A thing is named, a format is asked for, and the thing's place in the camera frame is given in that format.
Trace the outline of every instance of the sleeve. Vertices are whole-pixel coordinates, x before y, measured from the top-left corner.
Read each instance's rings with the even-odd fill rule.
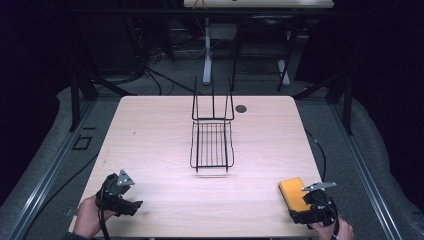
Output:
[[[83,238],[73,233],[67,232],[65,235],[63,235],[61,240],[87,240],[87,238]]]

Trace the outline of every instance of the hand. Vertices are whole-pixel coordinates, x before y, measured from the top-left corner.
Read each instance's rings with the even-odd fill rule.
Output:
[[[101,229],[98,211],[99,208],[96,205],[95,195],[84,199],[79,205],[79,213],[75,222],[73,233],[83,238],[93,238]],[[105,221],[115,214],[115,212],[105,210]]]
[[[336,223],[333,223],[329,226],[324,227],[320,223],[312,223],[309,224],[309,226],[318,233],[318,237],[320,240],[330,240],[331,236],[333,235],[335,224]],[[353,227],[341,217],[339,217],[339,225],[339,240],[353,240]]]

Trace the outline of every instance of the yellow object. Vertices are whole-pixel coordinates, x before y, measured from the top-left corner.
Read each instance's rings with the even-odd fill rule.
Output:
[[[310,209],[309,204],[303,200],[307,192],[302,191],[303,182],[299,177],[281,181],[278,187],[290,210],[302,212]]]

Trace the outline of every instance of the dish rack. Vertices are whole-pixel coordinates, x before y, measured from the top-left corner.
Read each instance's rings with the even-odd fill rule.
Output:
[[[197,81],[194,81],[190,166],[196,172],[200,168],[225,168],[228,172],[228,168],[234,165],[231,131],[231,121],[234,120],[233,97],[228,89],[226,95],[217,102],[213,81],[211,85],[212,94],[199,97]],[[202,106],[199,106],[199,100],[203,101]],[[217,114],[218,104],[223,110],[221,114]]]

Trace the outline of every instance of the wooden tabletop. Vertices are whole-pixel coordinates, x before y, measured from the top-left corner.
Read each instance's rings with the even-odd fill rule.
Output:
[[[216,99],[220,109],[223,97]],[[192,104],[189,96],[122,98],[82,199],[95,194],[106,176],[124,169],[135,182],[124,199],[144,203],[134,216],[110,219],[109,234],[313,236],[306,226],[293,223],[278,189],[281,180],[293,177],[301,177],[305,185],[320,179],[294,100],[234,97],[234,107],[244,105],[247,111],[235,112],[231,123],[234,166],[228,172],[214,168],[196,173],[190,166]]]
[[[192,8],[196,0],[184,0],[184,6]],[[204,0],[207,8],[332,8],[332,0]],[[202,9],[198,0],[196,9]]]

